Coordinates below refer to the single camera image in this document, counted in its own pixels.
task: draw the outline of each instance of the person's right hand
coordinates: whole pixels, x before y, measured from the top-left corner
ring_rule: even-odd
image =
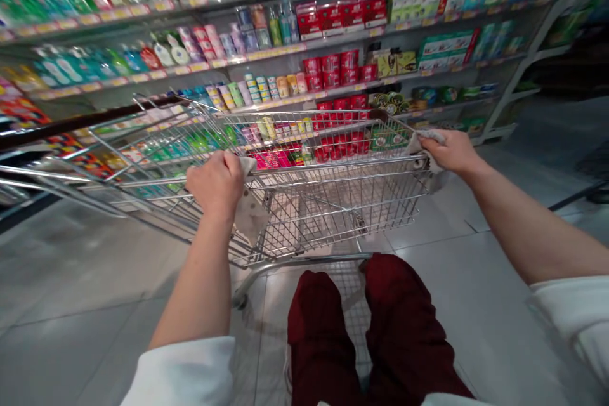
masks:
[[[186,170],[186,188],[205,215],[221,221],[232,220],[243,195],[239,158],[229,151],[215,151],[203,166]]]
[[[419,141],[442,168],[462,174],[488,167],[474,150],[467,133],[457,130],[435,131],[446,139],[444,145],[431,138],[419,137]]]

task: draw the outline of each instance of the white sleeve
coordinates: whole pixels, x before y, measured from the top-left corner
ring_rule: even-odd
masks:
[[[121,406],[228,406],[235,338],[171,344],[141,355]]]
[[[609,387],[609,276],[541,282],[531,291],[533,303]]]

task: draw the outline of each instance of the red pants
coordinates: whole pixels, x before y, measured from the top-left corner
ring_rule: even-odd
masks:
[[[338,289],[326,273],[305,271],[300,277],[287,321],[292,406],[420,405],[434,392],[473,398],[453,368],[455,353],[436,320],[431,295],[410,265],[374,254],[366,271],[366,300],[373,367],[364,395]]]

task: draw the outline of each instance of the white floor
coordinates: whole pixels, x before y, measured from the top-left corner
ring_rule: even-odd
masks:
[[[588,184],[495,147],[481,152],[545,205]],[[394,252],[419,272],[454,345],[457,370],[478,398],[497,405],[595,404],[596,385],[528,309],[528,289],[465,184],[453,177],[419,200],[419,209],[415,224],[369,235],[363,244]],[[578,202],[559,214],[609,244],[609,209]],[[355,245],[324,249],[330,251],[352,252]],[[185,245],[161,233],[66,202],[0,236],[0,405],[120,404],[185,253]],[[341,290],[364,374],[370,316],[357,265],[317,269]],[[259,278],[247,308],[233,311],[234,404],[285,404],[286,319],[301,271]],[[236,287],[244,274],[233,272]]]

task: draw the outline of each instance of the cart wheel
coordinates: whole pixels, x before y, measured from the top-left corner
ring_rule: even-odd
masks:
[[[249,298],[247,297],[247,294],[245,294],[245,295],[243,295],[243,298],[241,299],[241,301],[239,303],[233,304],[233,307],[237,311],[243,311],[246,308],[248,301],[249,301]]]

